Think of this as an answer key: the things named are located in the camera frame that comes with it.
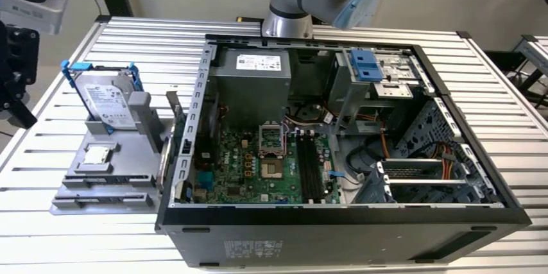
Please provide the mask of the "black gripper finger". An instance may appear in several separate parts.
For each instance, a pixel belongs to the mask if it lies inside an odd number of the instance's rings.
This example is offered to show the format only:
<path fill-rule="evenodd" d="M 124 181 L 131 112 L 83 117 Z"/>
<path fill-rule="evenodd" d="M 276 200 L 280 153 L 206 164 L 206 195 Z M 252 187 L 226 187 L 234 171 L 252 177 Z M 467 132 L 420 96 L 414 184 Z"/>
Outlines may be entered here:
<path fill-rule="evenodd" d="M 28 109 L 26 102 L 26 82 L 19 73 L 2 73 L 2 119 L 23 129 L 30 129 L 38 118 Z"/>

